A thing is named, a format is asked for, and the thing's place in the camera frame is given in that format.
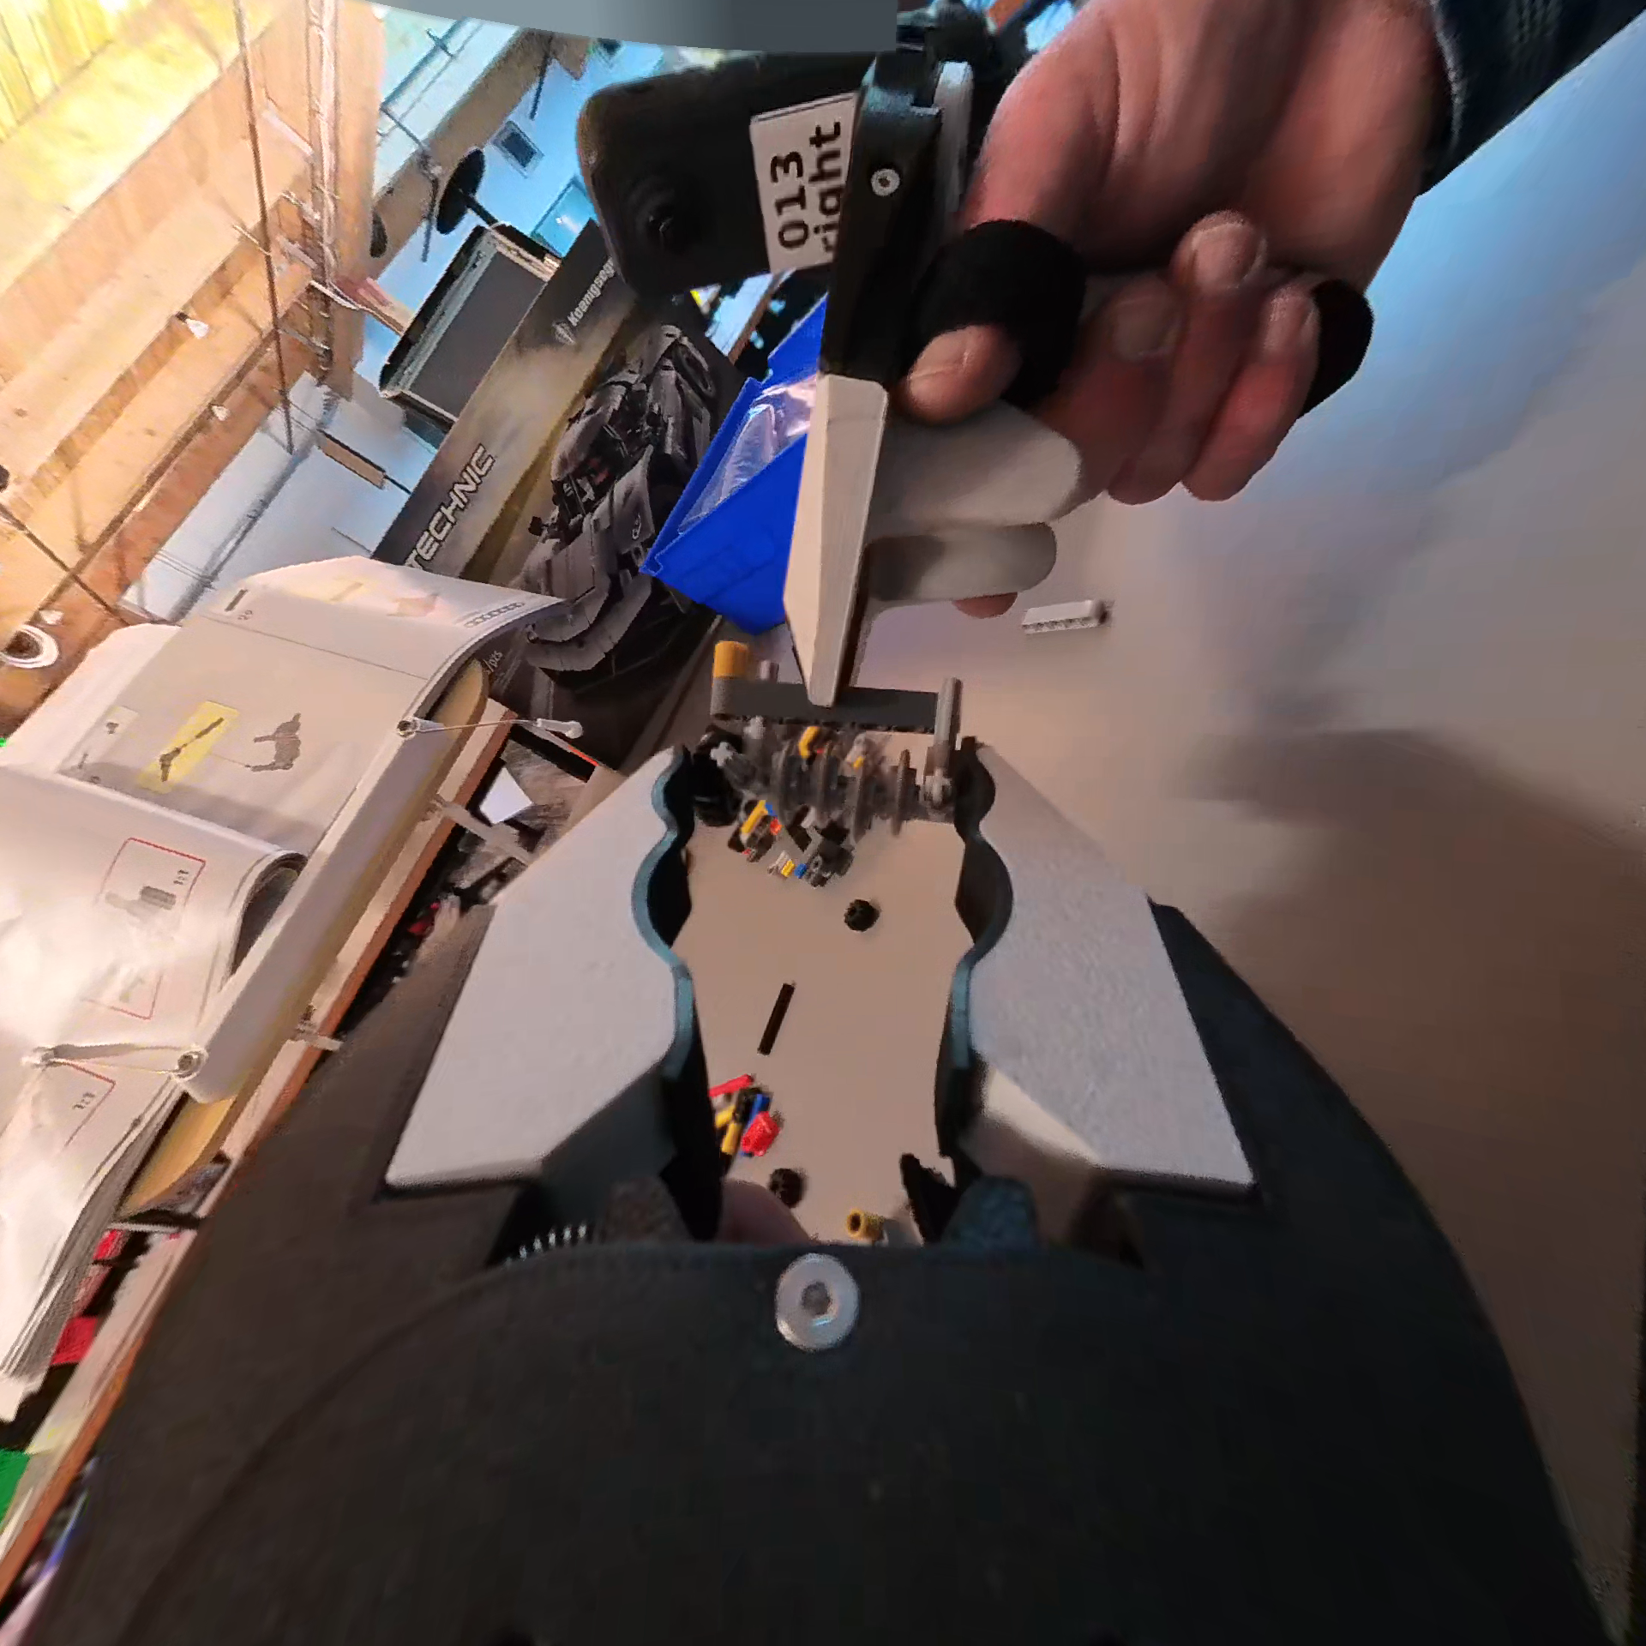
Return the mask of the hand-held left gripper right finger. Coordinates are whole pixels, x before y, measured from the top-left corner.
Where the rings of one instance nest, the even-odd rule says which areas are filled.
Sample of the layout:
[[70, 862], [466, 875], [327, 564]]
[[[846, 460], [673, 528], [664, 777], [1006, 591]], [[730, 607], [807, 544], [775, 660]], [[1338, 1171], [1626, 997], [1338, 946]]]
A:
[[1155, 909], [991, 746], [957, 754], [954, 965], [934, 1079], [938, 1152], [1083, 1242], [1122, 1189], [1240, 1201], [1255, 1173]]

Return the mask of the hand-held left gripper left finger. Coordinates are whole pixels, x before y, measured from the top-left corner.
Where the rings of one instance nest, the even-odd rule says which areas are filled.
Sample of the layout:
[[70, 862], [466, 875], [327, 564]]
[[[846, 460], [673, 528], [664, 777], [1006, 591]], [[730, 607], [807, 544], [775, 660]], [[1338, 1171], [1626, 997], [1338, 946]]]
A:
[[658, 1179], [689, 1238], [720, 1220], [720, 1165], [689, 969], [689, 754], [628, 773], [483, 909], [383, 1181], [534, 1185], [558, 1224]]

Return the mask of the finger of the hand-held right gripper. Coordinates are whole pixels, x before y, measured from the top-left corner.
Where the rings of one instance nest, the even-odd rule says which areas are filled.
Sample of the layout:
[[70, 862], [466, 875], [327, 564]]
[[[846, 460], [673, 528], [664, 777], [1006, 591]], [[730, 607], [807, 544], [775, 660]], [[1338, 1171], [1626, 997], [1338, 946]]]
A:
[[871, 380], [814, 378], [783, 585], [789, 640], [814, 705], [834, 703], [854, 666], [858, 581], [887, 413], [887, 389]]

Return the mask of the long grey lego beam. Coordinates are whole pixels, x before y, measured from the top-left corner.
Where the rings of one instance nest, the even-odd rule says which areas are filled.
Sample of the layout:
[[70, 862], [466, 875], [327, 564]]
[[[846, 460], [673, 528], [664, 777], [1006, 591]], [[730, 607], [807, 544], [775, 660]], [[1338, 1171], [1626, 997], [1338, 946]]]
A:
[[713, 719], [795, 726], [854, 726], [899, 734], [934, 734], [940, 703], [959, 689], [948, 679], [938, 691], [850, 687], [832, 705], [816, 705], [805, 685], [756, 675], [716, 675], [711, 681]]

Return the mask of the pile of lego pieces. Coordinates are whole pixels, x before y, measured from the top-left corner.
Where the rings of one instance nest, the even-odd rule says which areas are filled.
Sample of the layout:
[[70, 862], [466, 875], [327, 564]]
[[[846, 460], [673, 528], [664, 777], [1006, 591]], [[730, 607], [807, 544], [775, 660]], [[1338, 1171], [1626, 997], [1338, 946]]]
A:
[[769, 1159], [787, 1126], [769, 1081], [754, 1073], [732, 1075], [707, 1087], [713, 1157], [726, 1185]]

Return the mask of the grey worm gear lego assembly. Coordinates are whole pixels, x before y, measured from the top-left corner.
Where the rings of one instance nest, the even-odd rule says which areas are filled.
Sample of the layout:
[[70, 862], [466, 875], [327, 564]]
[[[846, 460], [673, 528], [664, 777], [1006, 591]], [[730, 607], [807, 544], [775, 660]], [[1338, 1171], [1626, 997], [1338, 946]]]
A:
[[720, 740], [709, 758], [738, 799], [763, 797], [783, 817], [812, 807], [854, 832], [877, 822], [899, 830], [910, 820], [950, 820], [959, 775], [959, 705], [961, 681], [952, 699], [938, 703], [934, 734], [711, 717]]

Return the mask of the person's right forearm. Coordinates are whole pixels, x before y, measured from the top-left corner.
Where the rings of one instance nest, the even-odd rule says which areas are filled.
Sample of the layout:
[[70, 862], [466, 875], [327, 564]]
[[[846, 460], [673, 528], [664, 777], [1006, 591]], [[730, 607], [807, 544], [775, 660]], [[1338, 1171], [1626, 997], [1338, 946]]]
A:
[[1641, 1], [1426, 1], [1438, 91], [1420, 191], [1641, 15]]

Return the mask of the black lego set box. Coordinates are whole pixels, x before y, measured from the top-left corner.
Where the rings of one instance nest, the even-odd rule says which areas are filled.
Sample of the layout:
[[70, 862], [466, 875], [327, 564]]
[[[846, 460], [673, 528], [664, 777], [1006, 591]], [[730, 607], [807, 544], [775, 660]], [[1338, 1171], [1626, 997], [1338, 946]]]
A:
[[540, 597], [485, 656], [491, 691], [620, 768], [718, 623], [642, 560], [744, 378], [689, 297], [628, 287], [597, 221], [560, 260], [375, 558]]

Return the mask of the multicoloured lego gearbox assembly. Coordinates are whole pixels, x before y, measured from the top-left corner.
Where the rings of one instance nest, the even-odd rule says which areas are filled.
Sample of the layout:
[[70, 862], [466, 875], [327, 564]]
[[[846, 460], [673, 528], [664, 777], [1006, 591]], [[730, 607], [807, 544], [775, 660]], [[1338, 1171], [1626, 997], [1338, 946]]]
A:
[[850, 873], [863, 838], [865, 832], [812, 807], [779, 815], [771, 801], [748, 795], [736, 807], [726, 846], [771, 877], [820, 889]]

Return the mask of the person's right hand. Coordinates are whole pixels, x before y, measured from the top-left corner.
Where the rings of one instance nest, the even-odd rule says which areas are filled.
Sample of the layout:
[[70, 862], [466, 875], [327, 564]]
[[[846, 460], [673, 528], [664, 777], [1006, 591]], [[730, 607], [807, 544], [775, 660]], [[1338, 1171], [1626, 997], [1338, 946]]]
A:
[[1353, 370], [1445, 91], [1424, 3], [1087, 3], [1018, 72], [954, 229], [1026, 223], [1104, 295], [1038, 417], [1118, 503], [1236, 495]]

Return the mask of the blue plastic bin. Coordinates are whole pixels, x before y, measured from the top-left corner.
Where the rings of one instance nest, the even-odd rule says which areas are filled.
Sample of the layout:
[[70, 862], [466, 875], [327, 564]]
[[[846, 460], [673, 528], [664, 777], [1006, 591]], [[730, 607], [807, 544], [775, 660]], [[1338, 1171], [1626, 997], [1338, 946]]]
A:
[[783, 585], [805, 438], [703, 521], [681, 528], [681, 519], [705, 485], [713, 460], [730, 442], [722, 427], [736, 421], [758, 385], [816, 372], [824, 309], [822, 293], [801, 309], [791, 303], [793, 325], [769, 352], [765, 374], [738, 387], [642, 560], [642, 572], [654, 581], [750, 632], [769, 630], [785, 617]]

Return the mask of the clear plastic bag in bin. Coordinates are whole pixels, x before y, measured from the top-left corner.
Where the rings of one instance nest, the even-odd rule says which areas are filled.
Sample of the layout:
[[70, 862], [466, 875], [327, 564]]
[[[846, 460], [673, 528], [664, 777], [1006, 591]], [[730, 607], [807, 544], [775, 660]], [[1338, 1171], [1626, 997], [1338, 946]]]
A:
[[799, 446], [809, 432], [816, 374], [760, 383], [748, 407], [722, 432], [730, 442], [714, 458], [705, 485], [681, 519], [681, 528], [703, 521], [758, 479], [777, 458]]

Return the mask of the black stool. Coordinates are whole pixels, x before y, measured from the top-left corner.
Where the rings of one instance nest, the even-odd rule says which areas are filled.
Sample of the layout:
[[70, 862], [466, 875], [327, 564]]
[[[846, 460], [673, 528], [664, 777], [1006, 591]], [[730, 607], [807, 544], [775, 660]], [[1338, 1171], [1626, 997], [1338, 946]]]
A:
[[430, 231], [444, 236], [460, 227], [464, 217], [493, 229], [499, 219], [479, 203], [479, 184], [485, 174], [485, 154], [479, 148], [468, 150], [440, 180], [430, 197]]

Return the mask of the black case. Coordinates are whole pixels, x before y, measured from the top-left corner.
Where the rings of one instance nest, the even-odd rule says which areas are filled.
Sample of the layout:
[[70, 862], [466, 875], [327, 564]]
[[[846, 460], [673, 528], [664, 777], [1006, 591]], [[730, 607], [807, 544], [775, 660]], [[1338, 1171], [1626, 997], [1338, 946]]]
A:
[[444, 438], [560, 262], [505, 223], [468, 233], [377, 374], [421, 438]]

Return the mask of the open instruction book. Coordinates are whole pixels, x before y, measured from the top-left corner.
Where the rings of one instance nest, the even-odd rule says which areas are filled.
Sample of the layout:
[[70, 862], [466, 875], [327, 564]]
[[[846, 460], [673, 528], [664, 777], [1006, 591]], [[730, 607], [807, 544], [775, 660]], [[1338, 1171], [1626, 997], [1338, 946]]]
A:
[[[136, 640], [136, 656], [144, 656], [172, 630], [180, 666], [215, 666], [223, 675], [317, 672], [338, 662], [411, 697], [440, 689], [452, 670], [489, 654], [540, 605], [538, 595], [403, 564], [332, 558], [256, 574], [178, 624], [129, 626], [107, 642], [125, 646], [133, 630], [158, 630], [158, 638]], [[3, 1163], [3, 1183], [21, 1183], [21, 1169], [21, 1157], [9, 1171]], [[80, 1208], [46, 1208], [40, 1218], [3, 1212], [3, 1422], [44, 1381], [78, 1273], [123, 1201], [125, 1175], [107, 1165], [105, 1181], [89, 1179]]]

